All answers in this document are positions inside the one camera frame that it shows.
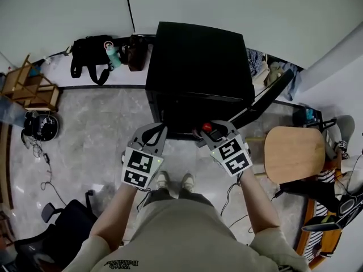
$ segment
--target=red button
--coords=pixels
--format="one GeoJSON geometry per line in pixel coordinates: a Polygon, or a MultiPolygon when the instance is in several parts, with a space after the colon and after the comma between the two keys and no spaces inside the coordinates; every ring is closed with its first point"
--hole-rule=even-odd
{"type": "Polygon", "coordinates": [[[212,125],[210,123],[204,123],[202,130],[205,132],[211,132],[212,131],[212,125]]]}

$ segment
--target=black cable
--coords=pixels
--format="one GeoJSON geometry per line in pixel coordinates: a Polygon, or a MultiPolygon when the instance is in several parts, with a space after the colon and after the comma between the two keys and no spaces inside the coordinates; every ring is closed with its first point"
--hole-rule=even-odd
{"type": "Polygon", "coordinates": [[[241,217],[240,219],[238,219],[238,220],[236,220],[232,225],[230,225],[229,227],[228,227],[228,229],[230,229],[235,223],[238,223],[240,220],[243,220],[245,217],[247,217],[248,216],[248,214],[247,215],[244,215],[243,217],[241,217]]]}
{"type": "Polygon", "coordinates": [[[140,188],[137,188],[137,189],[142,191],[142,192],[147,192],[145,197],[143,198],[143,200],[136,207],[137,211],[140,212],[138,208],[143,204],[143,202],[145,202],[145,199],[148,197],[149,193],[151,192],[151,189],[150,188],[147,188],[146,190],[143,190],[143,189],[140,189],[140,188]]]}
{"type": "Polygon", "coordinates": [[[228,229],[230,229],[235,223],[238,223],[240,220],[243,220],[245,217],[247,217],[248,216],[248,214],[247,215],[245,215],[245,216],[243,216],[243,217],[241,217],[240,219],[238,219],[238,220],[236,220],[232,225],[230,225],[229,227],[228,227],[228,229]]]}
{"type": "Polygon", "coordinates": [[[48,181],[44,181],[40,184],[40,189],[41,190],[45,190],[47,188],[47,184],[49,184],[54,191],[56,192],[58,198],[61,200],[61,202],[66,206],[67,204],[64,202],[64,200],[61,198],[61,196],[59,195],[56,187],[52,184],[52,177],[53,177],[53,172],[52,172],[52,166],[50,165],[50,159],[47,153],[44,153],[43,149],[41,148],[41,142],[37,141],[35,138],[30,137],[28,139],[29,144],[33,147],[33,155],[35,158],[40,158],[43,157],[45,163],[47,163],[49,170],[47,170],[47,172],[49,173],[50,179],[48,181]]]}
{"type": "Polygon", "coordinates": [[[41,190],[45,190],[45,188],[47,188],[47,184],[49,184],[53,189],[54,189],[54,191],[56,192],[56,194],[57,194],[57,196],[58,196],[58,198],[61,200],[61,202],[66,206],[67,204],[64,202],[64,200],[61,198],[61,196],[59,195],[59,193],[58,193],[58,191],[57,191],[57,189],[56,189],[56,187],[52,184],[52,175],[53,175],[53,173],[52,173],[52,166],[50,165],[50,162],[47,162],[47,165],[49,166],[49,170],[47,170],[47,172],[49,173],[49,175],[50,175],[50,179],[49,179],[49,181],[44,181],[44,182],[42,182],[41,184],[40,184],[40,189],[41,190]]]}
{"type": "Polygon", "coordinates": [[[359,158],[360,158],[360,157],[362,157],[362,155],[363,155],[363,154],[361,154],[361,155],[359,155],[359,156],[358,156],[357,161],[355,162],[355,164],[354,164],[354,166],[353,166],[353,170],[352,170],[351,176],[350,176],[350,178],[349,178],[349,180],[348,180],[348,183],[347,183],[347,188],[346,188],[347,193],[348,193],[348,187],[349,187],[349,184],[351,183],[351,179],[352,179],[352,176],[353,176],[354,169],[356,168],[356,165],[357,165],[357,163],[358,163],[358,160],[359,160],[359,158]]]}
{"type": "Polygon", "coordinates": [[[341,182],[340,182],[340,180],[337,178],[337,177],[335,177],[335,179],[340,183],[340,185],[345,189],[345,192],[347,193],[347,194],[349,194],[350,195],[350,193],[348,192],[348,189],[345,187],[345,185],[344,184],[342,184],[341,182]]]}
{"type": "Polygon", "coordinates": [[[222,214],[223,214],[223,212],[224,212],[225,208],[227,207],[227,205],[228,205],[228,203],[229,203],[229,194],[230,194],[230,192],[231,192],[231,190],[232,190],[233,186],[235,186],[235,185],[240,186],[240,182],[239,182],[239,180],[240,180],[240,178],[241,178],[242,174],[243,174],[243,171],[242,171],[242,172],[241,172],[241,173],[237,176],[237,182],[236,182],[236,183],[234,183],[234,184],[232,184],[232,185],[228,188],[228,190],[227,190],[227,200],[226,200],[226,203],[225,203],[225,205],[223,206],[223,208],[222,208],[222,210],[221,210],[221,216],[222,216],[222,214]]]}

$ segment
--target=black bag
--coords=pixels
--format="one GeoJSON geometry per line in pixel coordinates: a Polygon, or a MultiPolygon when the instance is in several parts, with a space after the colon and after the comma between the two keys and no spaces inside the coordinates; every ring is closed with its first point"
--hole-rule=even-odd
{"type": "Polygon", "coordinates": [[[82,67],[86,66],[92,81],[102,86],[107,81],[109,72],[113,70],[103,44],[112,40],[112,37],[108,35],[89,36],[76,40],[72,47],[73,59],[70,67],[72,78],[79,78],[82,67]],[[99,79],[96,73],[97,65],[108,65],[108,69],[102,71],[99,79]]]}

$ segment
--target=white wall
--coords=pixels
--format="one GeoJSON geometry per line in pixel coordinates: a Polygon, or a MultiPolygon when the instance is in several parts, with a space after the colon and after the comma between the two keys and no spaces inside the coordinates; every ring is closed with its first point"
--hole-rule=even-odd
{"type": "Polygon", "coordinates": [[[318,62],[301,72],[302,83],[299,92],[316,86],[359,56],[363,56],[363,23],[318,62]]]}
{"type": "MultiPolygon", "coordinates": [[[[306,103],[323,111],[325,119],[341,114],[350,114],[356,123],[348,145],[352,155],[363,148],[363,56],[358,57],[329,78],[300,93],[294,100],[306,103]]],[[[357,271],[363,265],[363,213],[343,230],[340,242],[332,258],[326,259],[314,271],[357,271]]]]}
{"type": "Polygon", "coordinates": [[[241,33],[246,47],[304,68],[363,21],[363,0],[130,0],[137,33],[159,21],[241,33]]]}
{"type": "Polygon", "coordinates": [[[8,72],[8,67],[11,65],[12,64],[8,61],[8,59],[0,51],[0,73],[6,74],[8,72]]]}
{"type": "Polygon", "coordinates": [[[127,0],[0,0],[0,50],[15,65],[85,36],[132,32],[127,0]]]}

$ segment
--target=chair leg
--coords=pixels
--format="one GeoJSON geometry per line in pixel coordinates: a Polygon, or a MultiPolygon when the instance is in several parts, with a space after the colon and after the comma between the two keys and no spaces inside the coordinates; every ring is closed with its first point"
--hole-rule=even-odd
{"type": "Polygon", "coordinates": [[[86,207],[91,213],[93,213],[93,211],[92,211],[92,207],[91,207],[90,196],[93,196],[93,195],[94,195],[93,190],[89,190],[85,194],[85,196],[86,196],[86,207]]]}
{"type": "Polygon", "coordinates": [[[244,140],[247,142],[251,141],[265,141],[266,137],[246,137],[244,140]]]}
{"type": "Polygon", "coordinates": [[[255,173],[256,177],[267,176],[266,172],[255,173]]]}

